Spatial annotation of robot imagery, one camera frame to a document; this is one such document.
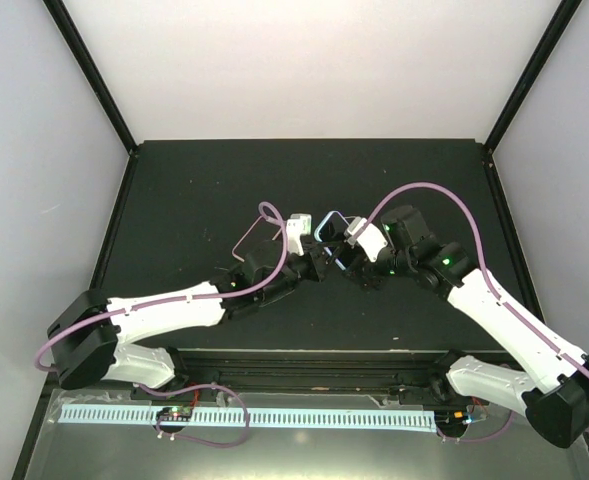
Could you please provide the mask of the light blue phone case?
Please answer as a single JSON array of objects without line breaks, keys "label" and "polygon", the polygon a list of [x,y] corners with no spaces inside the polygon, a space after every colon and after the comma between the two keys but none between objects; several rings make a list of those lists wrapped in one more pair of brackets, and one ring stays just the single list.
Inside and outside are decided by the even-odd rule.
[{"label": "light blue phone case", "polygon": [[[349,223],[339,211],[329,211],[315,228],[313,237],[317,241],[346,241],[344,232]],[[344,271],[352,262],[352,260],[335,261],[341,271]]]}]

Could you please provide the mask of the pink phone case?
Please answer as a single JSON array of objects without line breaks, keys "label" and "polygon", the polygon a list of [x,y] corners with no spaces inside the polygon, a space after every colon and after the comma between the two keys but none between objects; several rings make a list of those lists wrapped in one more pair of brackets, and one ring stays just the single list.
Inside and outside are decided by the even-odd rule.
[{"label": "pink phone case", "polygon": [[232,258],[244,263],[250,254],[269,253],[279,260],[284,227],[284,221],[258,216],[232,247]]}]

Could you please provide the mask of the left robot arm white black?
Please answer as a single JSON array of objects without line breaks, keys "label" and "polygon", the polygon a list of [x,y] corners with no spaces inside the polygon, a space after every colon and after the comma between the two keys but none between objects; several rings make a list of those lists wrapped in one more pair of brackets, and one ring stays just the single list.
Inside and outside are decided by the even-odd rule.
[{"label": "left robot arm white black", "polygon": [[292,293],[303,281],[322,282],[330,243],[311,240],[301,252],[281,254],[265,241],[242,263],[193,287],[139,298],[108,298],[100,289],[81,293],[47,330],[53,371],[65,390],[103,380],[143,384],[167,399],[181,397],[189,376],[174,347],[145,347],[151,337],[212,327],[257,313]]}]

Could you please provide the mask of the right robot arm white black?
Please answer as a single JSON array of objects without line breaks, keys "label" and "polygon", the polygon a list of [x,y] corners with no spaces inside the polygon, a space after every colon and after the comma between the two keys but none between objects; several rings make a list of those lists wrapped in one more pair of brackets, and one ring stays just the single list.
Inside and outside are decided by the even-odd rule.
[{"label": "right robot arm white black", "polygon": [[546,441],[570,447],[589,428],[589,354],[563,339],[483,272],[456,242],[440,242],[412,206],[387,212],[379,226],[332,212],[319,240],[343,272],[365,288],[405,276],[462,312],[499,343],[519,371],[450,353],[428,379],[431,396],[478,397],[524,416]]}]

